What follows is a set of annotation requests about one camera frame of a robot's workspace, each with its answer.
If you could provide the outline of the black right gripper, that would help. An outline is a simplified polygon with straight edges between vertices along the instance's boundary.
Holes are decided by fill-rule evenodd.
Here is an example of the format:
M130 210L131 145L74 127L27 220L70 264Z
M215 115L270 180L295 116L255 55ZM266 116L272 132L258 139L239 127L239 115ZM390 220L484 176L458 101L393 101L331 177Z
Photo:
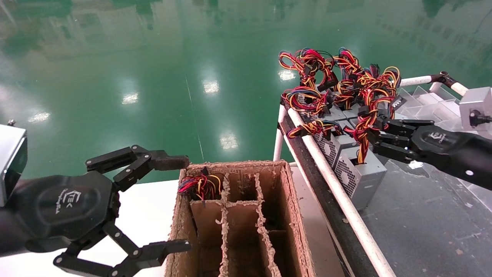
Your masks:
M435 126L432 120L385 119L380 130L369 131L373 152L403 163L449 164L452 153L468 136Z

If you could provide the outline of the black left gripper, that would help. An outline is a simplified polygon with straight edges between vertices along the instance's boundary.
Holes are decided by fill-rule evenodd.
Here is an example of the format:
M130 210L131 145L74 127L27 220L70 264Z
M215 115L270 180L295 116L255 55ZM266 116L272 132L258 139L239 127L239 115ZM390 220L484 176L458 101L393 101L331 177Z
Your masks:
M149 172L188 167L186 155L168 155L134 144L86 160L88 173L21 179L11 194L11 252L52 252L66 249L53 265L83 277L133 277L141 270L160 267L169 254L192 249L188 240L153 242L143 247L115 224L118 191L125 192ZM125 168L113 177L104 173ZM109 236L127 256L116 266L80 259Z

